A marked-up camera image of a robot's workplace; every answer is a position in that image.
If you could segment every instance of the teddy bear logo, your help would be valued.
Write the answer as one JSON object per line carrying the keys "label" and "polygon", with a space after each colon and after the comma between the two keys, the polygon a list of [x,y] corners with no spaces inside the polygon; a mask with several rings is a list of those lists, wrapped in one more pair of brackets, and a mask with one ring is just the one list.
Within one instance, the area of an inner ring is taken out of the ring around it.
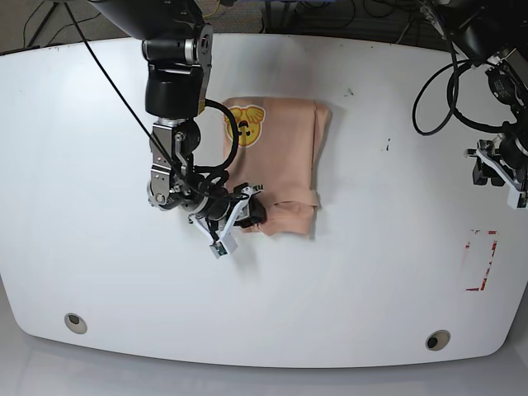
{"label": "teddy bear logo", "polygon": [[[238,125],[238,146],[253,146],[261,137],[262,123],[266,118],[266,111],[259,106],[230,107]],[[233,139],[233,131],[228,118],[224,117],[225,132]]]}

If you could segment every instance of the round hole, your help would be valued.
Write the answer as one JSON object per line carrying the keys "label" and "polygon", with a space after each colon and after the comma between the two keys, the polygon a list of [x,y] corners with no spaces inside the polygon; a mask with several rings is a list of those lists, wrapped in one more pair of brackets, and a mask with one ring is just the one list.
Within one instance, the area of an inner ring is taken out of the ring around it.
{"label": "round hole", "polygon": [[446,347],[451,339],[451,335],[447,330],[439,330],[430,335],[426,340],[426,348],[429,351],[441,351]]}
{"label": "round hole", "polygon": [[84,334],[88,330],[88,326],[83,318],[75,313],[67,313],[66,316],[64,316],[64,323],[67,328],[76,334]]}

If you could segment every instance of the white table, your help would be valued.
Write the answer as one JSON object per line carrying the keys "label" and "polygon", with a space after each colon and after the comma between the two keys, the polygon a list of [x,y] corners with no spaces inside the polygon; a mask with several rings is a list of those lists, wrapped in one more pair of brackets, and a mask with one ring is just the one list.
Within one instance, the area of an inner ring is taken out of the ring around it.
{"label": "white table", "polygon": [[[152,123],[140,43],[93,47]],[[528,214],[507,206],[506,189],[472,185],[474,162],[462,153],[481,134],[455,120],[433,138],[413,131],[413,99],[447,63],[396,45],[216,36],[211,99],[309,97],[333,113],[313,238],[243,236],[233,257],[216,261],[181,211],[147,204],[148,141],[82,45],[1,58],[0,274],[18,325],[85,347],[225,365],[402,365],[495,352],[528,280]],[[424,97],[424,128],[446,112],[446,78]],[[462,79],[460,108],[482,122],[512,117],[482,71]],[[221,114],[197,121],[197,162],[220,160]],[[499,232],[478,292],[465,290],[480,286],[494,237],[472,229]],[[86,334],[66,328],[67,313],[87,321]],[[441,329],[449,345],[428,351]]]}

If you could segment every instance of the pink cloth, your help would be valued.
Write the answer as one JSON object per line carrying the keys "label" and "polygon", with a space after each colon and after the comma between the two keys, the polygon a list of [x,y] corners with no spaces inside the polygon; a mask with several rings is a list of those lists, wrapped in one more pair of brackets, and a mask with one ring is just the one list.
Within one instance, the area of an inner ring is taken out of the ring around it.
{"label": "pink cloth", "polygon": [[[257,198],[266,208],[267,221],[250,231],[309,234],[318,207],[312,175],[329,109],[305,99],[268,97],[232,98],[224,104],[239,128],[237,157],[228,168],[228,190],[244,182],[264,187]],[[227,118],[224,125],[227,155],[232,142]]]}

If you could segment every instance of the yellow bear print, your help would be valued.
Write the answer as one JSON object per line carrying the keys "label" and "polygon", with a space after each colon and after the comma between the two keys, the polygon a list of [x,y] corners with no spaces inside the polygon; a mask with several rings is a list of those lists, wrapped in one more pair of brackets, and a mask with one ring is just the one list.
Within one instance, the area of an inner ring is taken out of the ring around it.
{"label": "yellow bear print", "polygon": [[[259,106],[230,107],[229,108],[237,121],[238,126],[238,146],[253,146],[261,137],[262,123],[266,118],[266,111]],[[233,140],[233,131],[229,124],[228,117],[224,117],[225,132]]]}

